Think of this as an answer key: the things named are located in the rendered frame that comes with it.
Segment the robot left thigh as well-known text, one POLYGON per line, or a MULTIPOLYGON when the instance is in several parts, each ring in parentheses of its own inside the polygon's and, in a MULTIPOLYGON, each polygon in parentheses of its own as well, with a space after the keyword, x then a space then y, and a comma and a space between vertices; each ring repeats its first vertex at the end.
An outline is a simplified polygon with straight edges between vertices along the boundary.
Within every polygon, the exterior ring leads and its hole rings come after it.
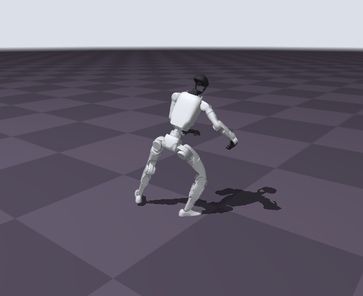
POLYGON ((164 148, 162 148, 162 142, 165 139, 165 137, 160 136, 157 137, 154 141, 153 141, 153 146, 150 150, 150 156, 147 162, 147 165, 149 165, 149 169, 147 172, 147 175, 153 175, 155 173, 155 164, 159 158, 159 156, 161 155, 161 153, 163 152, 164 148))

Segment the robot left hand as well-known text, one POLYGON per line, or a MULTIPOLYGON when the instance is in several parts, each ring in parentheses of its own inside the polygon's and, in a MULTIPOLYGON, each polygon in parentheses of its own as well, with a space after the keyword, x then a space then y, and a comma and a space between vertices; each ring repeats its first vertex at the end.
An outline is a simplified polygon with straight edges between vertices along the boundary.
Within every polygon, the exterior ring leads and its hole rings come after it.
MULTIPOLYGON (((190 129, 190 130, 188 130, 188 131, 184 131, 184 130, 182 130, 182 132, 183 132, 183 134, 187 134, 187 133, 194 133, 194 135, 196 134, 197 136, 198 135, 200 135, 200 132, 199 131, 197 131, 197 130, 193 130, 193 129, 190 129)), ((195 136, 196 136, 195 135, 195 136)))

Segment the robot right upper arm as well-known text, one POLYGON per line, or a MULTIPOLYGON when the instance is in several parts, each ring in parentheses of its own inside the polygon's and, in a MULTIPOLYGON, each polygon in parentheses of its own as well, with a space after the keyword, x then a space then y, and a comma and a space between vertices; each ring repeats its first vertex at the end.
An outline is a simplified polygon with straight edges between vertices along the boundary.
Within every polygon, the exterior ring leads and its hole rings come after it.
POLYGON ((213 129, 219 131, 222 128, 222 126, 218 123, 219 120, 217 119, 217 116, 214 110, 212 109, 212 106, 210 106, 210 104, 208 104, 207 102, 201 100, 200 109, 206 112, 206 116, 213 124, 213 129))

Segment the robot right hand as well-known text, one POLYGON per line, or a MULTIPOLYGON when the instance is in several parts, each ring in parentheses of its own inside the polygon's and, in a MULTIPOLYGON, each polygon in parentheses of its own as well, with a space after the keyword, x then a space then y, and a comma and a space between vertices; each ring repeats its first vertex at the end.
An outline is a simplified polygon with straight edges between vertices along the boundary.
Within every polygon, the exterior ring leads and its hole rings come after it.
POLYGON ((232 141, 230 141, 230 144, 229 144, 230 146, 228 146, 228 147, 226 147, 227 149, 229 149, 229 150, 231 150, 231 148, 233 148, 233 147, 235 147, 236 145, 237 145, 237 143, 236 144, 234 144, 232 141))

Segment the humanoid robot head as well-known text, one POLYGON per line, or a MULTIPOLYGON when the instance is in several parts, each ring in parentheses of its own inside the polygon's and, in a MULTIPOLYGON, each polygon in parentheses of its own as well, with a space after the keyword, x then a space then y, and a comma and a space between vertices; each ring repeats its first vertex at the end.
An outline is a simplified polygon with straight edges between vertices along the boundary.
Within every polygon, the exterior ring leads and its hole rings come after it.
POLYGON ((199 94, 202 94, 205 91, 205 89, 209 85, 209 82, 208 82, 207 77, 205 75, 201 75, 201 74, 196 75, 194 77, 194 81, 195 81, 195 88, 191 92, 188 92, 188 93, 198 96, 199 94), (197 85, 204 86, 204 89, 202 91, 197 90, 197 85))

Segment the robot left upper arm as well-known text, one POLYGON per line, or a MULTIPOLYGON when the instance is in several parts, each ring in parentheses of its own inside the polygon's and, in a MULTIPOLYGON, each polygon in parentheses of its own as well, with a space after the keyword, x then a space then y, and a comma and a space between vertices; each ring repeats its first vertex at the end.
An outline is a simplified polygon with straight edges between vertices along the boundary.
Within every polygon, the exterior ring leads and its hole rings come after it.
POLYGON ((169 119, 170 120, 171 120, 171 112, 173 111, 174 105, 175 105, 175 103, 176 103, 176 101, 177 101, 178 96, 180 95, 180 93, 181 92, 177 92, 177 93, 175 92, 171 96, 172 101, 171 101, 171 107, 170 107, 170 112, 169 112, 169 119))

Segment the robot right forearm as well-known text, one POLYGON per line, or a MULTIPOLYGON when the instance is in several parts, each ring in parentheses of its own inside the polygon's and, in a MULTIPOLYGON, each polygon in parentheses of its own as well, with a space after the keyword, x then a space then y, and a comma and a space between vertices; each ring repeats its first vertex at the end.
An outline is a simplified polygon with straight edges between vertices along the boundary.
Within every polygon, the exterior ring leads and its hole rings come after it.
POLYGON ((222 126, 221 134, 225 135, 234 144, 238 143, 239 140, 235 137, 235 134, 222 121, 219 120, 218 123, 222 126))

